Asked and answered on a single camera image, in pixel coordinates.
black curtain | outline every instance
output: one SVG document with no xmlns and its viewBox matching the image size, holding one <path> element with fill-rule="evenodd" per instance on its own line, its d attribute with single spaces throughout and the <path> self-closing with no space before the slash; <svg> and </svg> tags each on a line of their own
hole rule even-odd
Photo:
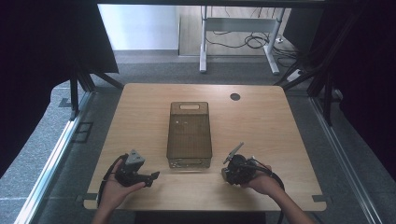
<svg viewBox="0 0 396 224">
<path fill-rule="evenodd" d="M 395 9 L 392 1 L 368 1 L 332 65 L 341 109 L 394 179 Z"/>
<path fill-rule="evenodd" d="M 0 11 L 2 176 L 43 117 L 55 86 L 76 71 L 118 73 L 118 67 L 94 3 L 15 0 Z"/>
</svg>

human hand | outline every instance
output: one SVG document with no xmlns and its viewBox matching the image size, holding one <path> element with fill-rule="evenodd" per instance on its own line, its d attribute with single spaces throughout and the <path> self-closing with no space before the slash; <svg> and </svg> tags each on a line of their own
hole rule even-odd
<svg viewBox="0 0 396 224">
<path fill-rule="evenodd" d="M 128 194 L 142 189 L 146 185 L 144 182 L 137 183 L 131 187 L 124 187 L 122 184 L 120 184 L 117 181 L 114 173 L 117 172 L 121 163 L 122 160 L 119 160 L 114 165 L 114 168 L 108 177 L 102 193 L 102 200 L 99 204 L 99 209 L 106 209 L 108 211 L 116 209 L 118 206 L 120 206 Z"/>
<path fill-rule="evenodd" d="M 264 165 L 268 170 L 272 170 L 270 165 Z M 271 176 L 263 171 L 256 171 L 256 176 L 254 179 L 250 180 L 246 184 L 241 184 L 243 189 L 251 188 L 259 192 L 260 194 L 265 194 L 273 197 L 282 188 Z"/>
</svg>

table leg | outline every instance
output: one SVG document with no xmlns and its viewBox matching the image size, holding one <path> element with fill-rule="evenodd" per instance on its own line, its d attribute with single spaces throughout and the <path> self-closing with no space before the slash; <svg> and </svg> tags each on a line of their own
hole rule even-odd
<svg viewBox="0 0 396 224">
<path fill-rule="evenodd" d="M 279 32 L 280 24 L 282 23 L 283 14 L 285 14 L 285 8 L 282 8 L 277 15 L 274 29 L 270 34 L 270 42 L 268 43 L 268 46 L 264 46 L 265 56 L 267 57 L 268 63 L 270 64 L 274 75 L 279 75 L 279 69 L 277 68 L 274 56 L 272 55 L 272 49 L 275 44 L 277 33 Z"/>
<path fill-rule="evenodd" d="M 207 6 L 204 7 L 204 17 L 202 19 L 202 42 L 201 51 L 199 58 L 199 71 L 201 73 L 206 72 L 206 19 L 207 19 Z"/>
</svg>

mesh container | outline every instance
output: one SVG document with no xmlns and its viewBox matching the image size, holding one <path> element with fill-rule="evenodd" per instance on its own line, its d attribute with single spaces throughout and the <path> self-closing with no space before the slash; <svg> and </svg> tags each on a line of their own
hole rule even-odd
<svg viewBox="0 0 396 224">
<path fill-rule="evenodd" d="M 171 104 L 166 157 L 170 168 L 208 168 L 212 158 L 206 102 Z"/>
</svg>

white stand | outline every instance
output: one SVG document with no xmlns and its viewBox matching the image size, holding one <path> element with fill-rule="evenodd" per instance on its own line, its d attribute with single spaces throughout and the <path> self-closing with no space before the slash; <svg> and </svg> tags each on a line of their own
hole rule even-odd
<svg viewBox="0 0 396 224">
<path fill-rule="evenodd" d="M 272 19 L 237 19 L 237 18 L 208 18 L 207 6 L 205 6 L 204 17 L 202 22 L 202 42 L 200 51 L 200 65 L 199 70 L 201 73 L 206 72 L 206 32 L 219 31 L 219 32 L 255 32 L 255 33 L 271 33 L 270 42 L 268 46 L 264 46 L 265 55 L 271 70 L 274 75 L 279 74 L 272 49 L 274 47 L 277 32 L 279 31 L 280 24 L 282 23 L 285 8 L 282 8 L 276 20 Z"/>
</svg>

